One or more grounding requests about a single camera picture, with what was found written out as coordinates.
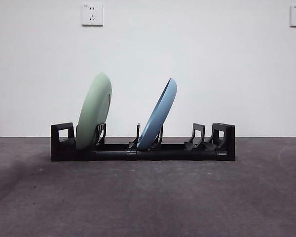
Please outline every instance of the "floor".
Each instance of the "floor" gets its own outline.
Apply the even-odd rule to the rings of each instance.
[[[0,138],[0,237],[296,237],[296,138],[238,138],[236,162],[49,152]]]

